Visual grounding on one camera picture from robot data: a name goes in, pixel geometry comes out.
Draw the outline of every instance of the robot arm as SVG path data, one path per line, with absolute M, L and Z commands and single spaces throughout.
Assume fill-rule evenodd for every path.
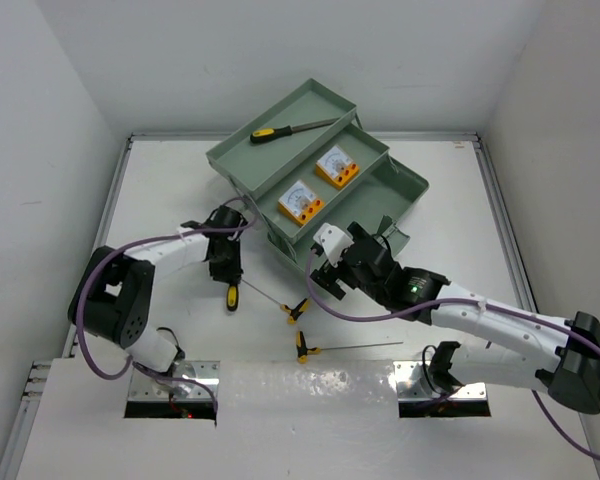
M 427 367 L 431 388 L 451 393 L 469 383 L 496 383 L 547 392 L 579 412 L 600 412 L 597 355 L 565 333 L 493 311 L 492 307 L 566 326 L 600 347 L 600 323 L 595 317 L 578 312 L 574 319 L 565 319 L 509 307 L 462 288 L 442 275 L 400 266 L 392 258 L 388 242 L 369 235 L 355 222 L 348 231 L 350 235 L 325 224 L 314 236 L 314 250 L 324 253 L 327 261 L 311 273 L 311 278 L 338 299 L 345 294 L 338 284 L 341 281 L 350 288 L 359 288 L 391 312 L 445 298 L 471 301 L 466 305 L 441 304 L 403 317 L 460 330 L 489 342 L 487 348 L 442 342 Z
M 118 345 L 137 363 L 155 372 L 167 372 L 174 360 L 184 357 L 184 352 L 147 325 L 153 284 L 189 265 L 208 261 L 214 280 L 236 288 L 242 274 L 240 232 L 192 233 L 205 228 L 236 229 L 246 223 L 236 210 L 220 206 L 202 224 L 183 224 L 174 239 L 127 250 L 106 265 L 88 293 L 85 330 Z M 93 252 L 69 306 L 69 319 L 73 323 L 87 278 L 113 251 L 104 246 Z

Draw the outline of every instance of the toolbox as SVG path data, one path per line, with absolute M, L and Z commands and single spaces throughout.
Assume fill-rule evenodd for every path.
M 333 123 L 270 143 L 250 141 L 260 129 L 326 119 Z M 325 222 L 346 230 L 356 221 L 399 252 L 408 237 L 396 222 L 429 188 L 354 119 L 355 104 L 310 79 L 207 152 L 211 167 L 258 208 L 269 244 L 300 272 Z

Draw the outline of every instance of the gray wall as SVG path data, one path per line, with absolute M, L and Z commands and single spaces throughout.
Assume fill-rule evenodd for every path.
M 370 129 L 481 129 L 544 0 L 37 2 L 126 134 L 232 130 L 310 76 Z
M 0 0 L 0 458 L 29 366 L 57 356 L 122 138 L 30 0 Z
M 600 0 L 548 2 L 486 140 L 541 311 L 600 318 Z

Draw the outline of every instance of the white table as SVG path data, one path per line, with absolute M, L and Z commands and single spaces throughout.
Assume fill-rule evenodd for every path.
M 172 232 L 233 196 L 207 165 L 204 152 L 214 143 L 134 141 L 113 187 L 105 243 Z M 431 184 L 399 224 L 412 237 L 401 263 L 516 304 L 473 144 L 386 143 Z M 295 304 L 306 294 L 303 280 L 276 261 L 264 236 L 262 227 L 243 236 L 245 278 Z M 229 315 L 225 292 L 206 266 L 194 266 L 155 286 L 150 316 L 177 332 L 188 358 L 221 362 L 217 428 L 202 420 L 124 419 L 128 376 L 105 382 L 79 355 L 55 360 L 18 478 L 597 478 L 591 460 L 552 430 L 528 391 L 490 386 L 491 418 L 398 419 L 392 360 L 415 358 L 442 340 L 483 341 L 401 320 L 352 324 L 313 306 L 299 322 L 310 345 L 404 345 L 324 352 L 301 366 L 296 329 L 273 303 L 243 285 L 240 308 Z M 358 315 L 382 312 L 359 292 L 330 304 Z M 118 368 L 119 352 L 89 343 L 100 363 Z M 585 443 L 576 413 L 552 411 Z

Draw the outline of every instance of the metal frame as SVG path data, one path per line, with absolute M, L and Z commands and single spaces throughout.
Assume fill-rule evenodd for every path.
M 531 311 L 537 311 L 536 303 L 526 275 L 524 263 L 520 256 L 518 244 L 516 242 L 511 222 L 507 214 L 504 199 L 500 191 L 500 186 L 495 175 L 489 152 L 480 137 L 475 132 L 371 132 L 372 135 L 381 140 L 409 140 L 409 141 L 453 141 L 453 142 L 472 142 L 475 150 L 476 159 L 480 166 L 482 179 L 487 191 L 487 197 L 491 206 L 491 211 L 498 228 L 498 234 L 505 253 L 507 267 L 509 269 L 511 280 L 517 301 L 521 308 Z M 229 135 L 227 132 L 138 132 L 133 133 L 122 148 L 118 165 L 112 180 L 111 189 L 107 197 L 107 203 L 103 211 L 102 219 L 94 242 L 94 248 L 104 243 L 109 232 L 113 212 L 115 210 L 124 172 L 129 161 L 129 155 L 134 142 L 142 141 L 191 141 L 191 140 L 222 140 Z M 63 358 L 70 358 L 75 355 L 76 338 L 75 327 L 71 325 L 67 340 L 62 353 Z M 23 396 L 20 410 L 16 416 L 11 436 L 5 450 L 2 463 L 0 465 L 0 480 L 15 479 L 26 442 L 33 427 L 33 421 L 42 395 L 43 383 L 38 384 L 39 391 L 34 392 L 35 396 L 25 393 Z M 586 425 L 583 423 L 587 441 L 589 434 Z

